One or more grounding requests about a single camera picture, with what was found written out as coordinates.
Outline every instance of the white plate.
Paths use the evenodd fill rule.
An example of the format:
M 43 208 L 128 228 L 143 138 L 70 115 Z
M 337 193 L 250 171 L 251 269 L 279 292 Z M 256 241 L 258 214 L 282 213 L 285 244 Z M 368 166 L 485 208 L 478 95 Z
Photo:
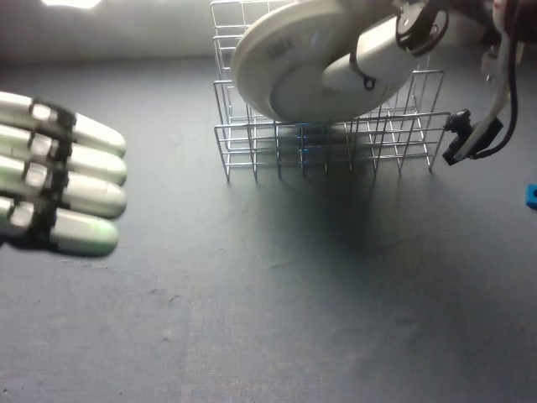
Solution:
M 329 91 L 322 74 L 348 54 L 361 32 L 391 14 L 384 0 L 308 0 L 259 19 L 238 44 L 232 78 L 258 112 L 283 122 L 349 120 L 387 101 L 404 83 L 373 91 Z

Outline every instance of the white robotic finger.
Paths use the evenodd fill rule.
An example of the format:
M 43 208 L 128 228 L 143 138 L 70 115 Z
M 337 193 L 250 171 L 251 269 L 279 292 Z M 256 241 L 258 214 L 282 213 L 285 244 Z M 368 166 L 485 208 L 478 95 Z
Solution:
M 43 134 L 0 124 L 0 155 L 53 167 L 59 147 L 59 141 Z M 71 145 L 66 168 L 118 185 L 127 179 L 127 165 L 122 158 L 79 144 Z
M 0 92 L 0 123 L 38 131 L 46 126 L 50 132 L 62 131 L 61 114 L 67 111 L 51 106 L 47 102 L 29 97 Z M 120 157 L 125 155 L 125 138 L 116 130 L 78 113 L 74 114 L 73 140 L 94 149 Z
M 46 201 L 55 192 L 61 207 L 76 212 L 117 218 L 127 207 L 124 189 L 114 183 L 0 156 L 0 194 Z
M 42 221 L 50 220 L 50 230 L 36 232 Z M 0 196 L 0 235 L 10 237 L 21 249 L 47 249 L 62 254 L 102 257 L 117 247 L 119 234 L 113 224 L 61 208 L 47 212 L 33 203 Z

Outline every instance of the black connector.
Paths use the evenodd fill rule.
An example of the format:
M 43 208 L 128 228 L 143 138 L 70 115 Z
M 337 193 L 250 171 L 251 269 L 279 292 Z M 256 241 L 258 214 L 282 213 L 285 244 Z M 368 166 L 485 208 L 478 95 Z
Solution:
M 456 134 L 456 138 L 451 142 L 446 152 L 443 154 L 444 160 L 446 160 L 448 165 L 454 165 L 457 162 L 455 160 L 455 154 L 459 152 L 462 145 L 468 140 L 472 135 L 473 131 L 477 125 L 473 125 L 470 122 L 470 111 L 464 109 L 459 113 L 456 113 L 453 116 L 450 116 L 447 119 L 446 126 L 444 129 L 448 132 Z M 484 149 L 490 147 L 490 144 L 494 141 L 496 136 L 502 131 L 503 123 L 500 122 L 498 118 L 495 118 L 492 123 L 487 128 L 485 134 L 479 139 L 476 145 L 473 146 L 468 157 L 471 158 L 473 155 L 477 154 Z

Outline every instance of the robotic finger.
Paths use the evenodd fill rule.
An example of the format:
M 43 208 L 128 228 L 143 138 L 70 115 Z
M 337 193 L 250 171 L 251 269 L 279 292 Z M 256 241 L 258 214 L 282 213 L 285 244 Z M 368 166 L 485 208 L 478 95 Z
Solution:
M 0 92 L 0 244 L 76 256 L 117 246 L 125 140 L 40 100 Z

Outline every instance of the dish rack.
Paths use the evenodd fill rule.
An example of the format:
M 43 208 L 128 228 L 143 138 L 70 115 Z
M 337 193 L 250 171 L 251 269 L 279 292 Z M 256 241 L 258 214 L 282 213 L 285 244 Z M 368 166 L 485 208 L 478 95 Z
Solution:
M 254 177 L 263 167 L 296 166 L 326 172 L 344 165 L 395 162 L 399 173 L 406 160 L 423 160 L 433 169 L 444 137 L 447 112 L 435 111 L 444 71 L 429 70 L 429 61 L 389 101 L 348 122 L 281 123 L 257 113 L 240 97 L 231 80 L 231 57 L 248 27 L 293 0 L 216 0 L 211 3 L 213 39 L 219 80 L 214 82 L 220 124 L 214 127 L 226 178 L 232 169 L 249 168 Z

